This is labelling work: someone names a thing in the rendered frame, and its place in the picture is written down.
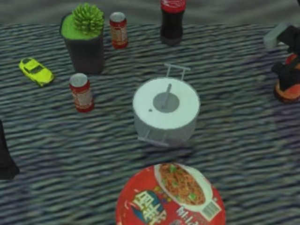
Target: woven mat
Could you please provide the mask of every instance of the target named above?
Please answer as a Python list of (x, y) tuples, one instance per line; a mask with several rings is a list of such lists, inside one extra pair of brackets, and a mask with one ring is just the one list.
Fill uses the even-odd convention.
[[(158, 26), (129, 26), (125, 50), (111, 47), (106, 28), (105, 69), (89, 76), (96, 108), (80, 114), (59, 26), (1, 26), (0, 118), (21, 174), (0, 182), (0, 225), (114, 225), (128, 179), (166, 161), (214, 184), (229, 225), (300, 224), (300, 107), (273, 97), (270, 67), (287, 54), (265, 52), (271, 28), (191, 25), (181, 45), (166, 47)], [(52, 85), (39, 88), (19, 71), (28, 56), (53, 71)], [(195, 135), (172, 150), (137, 141), (131, 106), (140, 84), (165, 76), (166, 62), (192, 68), (185, 80), (202, 101)]]

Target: yellow toy car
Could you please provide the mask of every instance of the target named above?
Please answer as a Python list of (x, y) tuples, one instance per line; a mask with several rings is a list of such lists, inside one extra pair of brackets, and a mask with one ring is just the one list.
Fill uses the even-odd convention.
[(50, 83), (54, 79), (52, 72), (34, 58), (22, 59), (19, 63), (19, 68), (25, 76), (33, 82), (36, 82), (41, 87)]

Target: can label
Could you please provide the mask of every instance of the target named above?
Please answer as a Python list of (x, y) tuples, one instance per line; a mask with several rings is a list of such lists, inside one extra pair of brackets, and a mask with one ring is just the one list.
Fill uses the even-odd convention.
[(122, 22), (110, 21), (110, 30), (112, 37), (112, 45), (114, 47), (122, 47), (127, 44), (127, 25), (126, 20)]
[(72, 96), (73, 96), (76, 108), (87, 109), (93, 103), (92, 93), (89, 89), (84, 90), (82, 92), (72, 92)]
[(225, 225), (218, 191), (196, 169), (150, 166), (126, 184), (118, 199), (117, 225)]
[(160, 0), (161, 8), (169, 13), (178, 13), (186, 8), (186, 0)]

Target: cola bottle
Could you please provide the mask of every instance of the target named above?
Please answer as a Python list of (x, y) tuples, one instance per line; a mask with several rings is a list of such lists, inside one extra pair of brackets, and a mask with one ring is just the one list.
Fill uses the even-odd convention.
[(163, 44), (176, 45), (183, 35), (182, 18), (186, 0), (161, 0), (160, 6), (163, 14), (160, 39)]

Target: pot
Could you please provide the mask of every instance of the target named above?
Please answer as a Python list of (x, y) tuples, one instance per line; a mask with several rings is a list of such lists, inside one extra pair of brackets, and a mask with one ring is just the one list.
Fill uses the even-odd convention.
[(61, 34), (65, 15), (60, 22), (60, 35), (64, 39), (75, 72), (84, 74), (100, 74), (104, 68), (103, 28), (101, 33), (88, 40), (71, 40)]

